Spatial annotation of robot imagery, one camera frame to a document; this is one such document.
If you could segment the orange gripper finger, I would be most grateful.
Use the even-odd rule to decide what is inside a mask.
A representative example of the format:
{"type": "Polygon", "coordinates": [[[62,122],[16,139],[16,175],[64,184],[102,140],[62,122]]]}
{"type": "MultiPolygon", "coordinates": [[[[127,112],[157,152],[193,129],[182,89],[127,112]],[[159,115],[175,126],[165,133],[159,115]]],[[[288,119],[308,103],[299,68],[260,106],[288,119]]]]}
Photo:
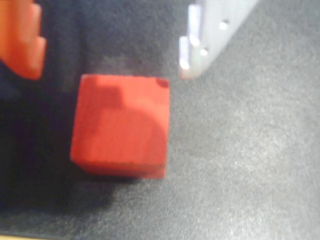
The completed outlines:
{"type": "Polygon", "coordinates": [[[38,80],[47,40],[40,36],[42,8],[33,0],[0,2],[0,61],[22,78],[38,80]]]}

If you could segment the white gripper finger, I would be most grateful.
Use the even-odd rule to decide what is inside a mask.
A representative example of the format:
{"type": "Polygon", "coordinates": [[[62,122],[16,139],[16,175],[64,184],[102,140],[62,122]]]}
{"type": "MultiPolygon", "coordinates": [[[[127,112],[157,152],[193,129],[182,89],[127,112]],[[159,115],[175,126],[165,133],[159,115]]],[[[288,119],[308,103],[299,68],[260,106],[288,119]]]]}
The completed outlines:
{"type": "Polygon", "coordinates": [[[179,75],[203,74],[258,4],[257,0],[197,0],[187,9],[186,35],[179,37],[179,75]]]}

